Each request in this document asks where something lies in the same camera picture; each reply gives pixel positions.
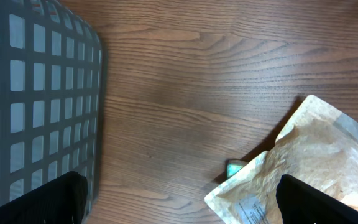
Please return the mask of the small teal tissue pack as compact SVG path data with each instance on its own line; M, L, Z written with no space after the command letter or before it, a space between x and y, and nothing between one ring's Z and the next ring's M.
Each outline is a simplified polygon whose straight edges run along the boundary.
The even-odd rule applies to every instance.
M226 178L230 179L232 176L237 174L243 167L248 164L246 161L239 159L230 159L226 164Z

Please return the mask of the grey plastic shopping basket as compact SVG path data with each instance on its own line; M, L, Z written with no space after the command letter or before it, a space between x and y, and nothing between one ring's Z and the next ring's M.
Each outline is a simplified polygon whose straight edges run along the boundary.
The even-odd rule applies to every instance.
M76 171L96 197L102 47L56 0L0 0L0 206Z

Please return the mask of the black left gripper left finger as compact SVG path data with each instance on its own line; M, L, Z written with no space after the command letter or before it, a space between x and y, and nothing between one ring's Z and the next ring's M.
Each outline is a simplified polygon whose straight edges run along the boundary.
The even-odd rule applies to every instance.
M0 207L0 224L81 224L88 195L86 177L75 171Z

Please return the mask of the brown snack package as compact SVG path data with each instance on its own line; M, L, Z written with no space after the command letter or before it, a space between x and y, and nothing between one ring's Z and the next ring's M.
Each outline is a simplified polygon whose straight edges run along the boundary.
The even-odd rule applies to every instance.
M275 140L205 196L226 223L281 223L275 198L285 174L358 211L358 122L307 96Z

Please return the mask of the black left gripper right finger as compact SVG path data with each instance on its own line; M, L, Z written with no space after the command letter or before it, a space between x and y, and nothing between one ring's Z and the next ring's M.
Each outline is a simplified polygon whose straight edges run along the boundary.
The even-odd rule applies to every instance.
M358 224L358 211L285 174L276 188L284 224Z

